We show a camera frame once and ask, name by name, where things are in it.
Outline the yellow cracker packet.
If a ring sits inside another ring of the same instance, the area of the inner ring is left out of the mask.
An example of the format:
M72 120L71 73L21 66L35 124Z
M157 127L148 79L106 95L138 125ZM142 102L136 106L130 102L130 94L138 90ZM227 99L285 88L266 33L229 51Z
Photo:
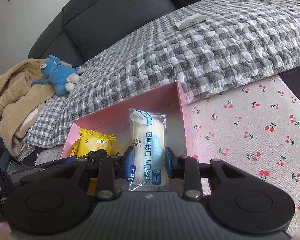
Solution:
M114 134L104 134L97 131L92 131L84 128L79 129L80 144L77 152L77 159L83 155L88 154L90 151L96 151L104 149L107 155L110 156L111 146L116 140L116 135ZM87 180L87 194L89 196L94 196L97 186L97 176L98 170L85 168L85 177Z

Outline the clear bread packet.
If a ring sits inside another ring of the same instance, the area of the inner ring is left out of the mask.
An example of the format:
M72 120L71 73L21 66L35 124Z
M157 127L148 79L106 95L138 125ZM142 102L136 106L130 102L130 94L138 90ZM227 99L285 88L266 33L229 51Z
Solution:
M129 191L168 189L165 165L166 115L129 108L134 153Z

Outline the yellow snack bag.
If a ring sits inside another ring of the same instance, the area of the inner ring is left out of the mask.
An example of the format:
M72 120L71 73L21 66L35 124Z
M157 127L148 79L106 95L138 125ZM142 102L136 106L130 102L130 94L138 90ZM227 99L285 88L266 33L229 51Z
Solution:
M70 153L69 153L70 157L73 157L73 156L77 155L79 144L80 144L80 139L78 139L77 141L75 141L72 144L72 146L70 147Z

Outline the pink and silver box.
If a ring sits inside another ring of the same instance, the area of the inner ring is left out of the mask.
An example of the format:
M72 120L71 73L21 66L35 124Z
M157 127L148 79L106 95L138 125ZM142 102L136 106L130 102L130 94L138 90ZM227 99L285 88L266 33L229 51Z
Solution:
M68 133L62 158L80 140L80 129L114 134L111 155L132 148L123 177L129 191L166 191L170 188L165 150L176 156L192 152L185 93L178 81L138 94L76 120Z

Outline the beige quilted jacket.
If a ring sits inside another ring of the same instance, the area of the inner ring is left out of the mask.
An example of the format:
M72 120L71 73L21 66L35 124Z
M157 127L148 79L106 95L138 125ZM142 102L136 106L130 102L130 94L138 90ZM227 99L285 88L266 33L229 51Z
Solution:
M33 85L42 79L43 59L28 59L0 75L0 138L8 152L17 157L20 140L43 109L45 102L55 95L53 85Z

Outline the blue plush toy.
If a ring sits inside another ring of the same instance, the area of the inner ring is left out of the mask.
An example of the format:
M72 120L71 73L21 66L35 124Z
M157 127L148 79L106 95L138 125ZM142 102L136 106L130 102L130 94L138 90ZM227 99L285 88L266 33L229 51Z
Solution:
M60 58L49 54L49 58L40 65L40 70L45 78L34 80L31 85L52 84L56 94L64 96L74 89L75 84L78 83L87 68L66 66Z

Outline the cherry print tablecloth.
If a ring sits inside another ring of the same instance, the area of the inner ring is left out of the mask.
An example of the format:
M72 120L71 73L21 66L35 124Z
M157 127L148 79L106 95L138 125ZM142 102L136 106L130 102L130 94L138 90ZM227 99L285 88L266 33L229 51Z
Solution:
M61 158L86 128L116 135L112 154L131 145L129 108L166 115L166 145L201 163L221 159L286 191L295 204L288 228L300 232L300 98L272 76L187 104L178 82L136 95L60 128Z

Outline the grey checkered quilt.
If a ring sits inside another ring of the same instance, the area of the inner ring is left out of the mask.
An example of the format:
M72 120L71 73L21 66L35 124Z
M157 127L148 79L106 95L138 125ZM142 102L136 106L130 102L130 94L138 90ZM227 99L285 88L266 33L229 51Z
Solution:
M176 28L194 14L209 19ZM84 67L69 95L45 104L19 160L59 145L71 120L170 82L193 103L300 67L300 0L202 0L147 23Z

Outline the dark grey sofa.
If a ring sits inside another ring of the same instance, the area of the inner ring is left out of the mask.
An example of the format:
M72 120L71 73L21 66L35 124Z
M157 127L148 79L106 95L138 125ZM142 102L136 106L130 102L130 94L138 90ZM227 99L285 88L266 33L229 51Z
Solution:
M82 66L153 20L202 0L71 0L40 35L30 57L52 54Z

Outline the white packet on quilt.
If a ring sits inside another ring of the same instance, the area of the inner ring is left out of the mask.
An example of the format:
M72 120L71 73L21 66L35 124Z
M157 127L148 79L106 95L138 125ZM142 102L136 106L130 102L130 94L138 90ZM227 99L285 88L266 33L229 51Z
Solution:
M204 15L201 15L201 14L194 14L192 16L189 16L189 17L177 22L175 24L175 26L178 30L184 30L188 27L196 25L197 23L204 22L208 19L209 19L208 16L204 16Z

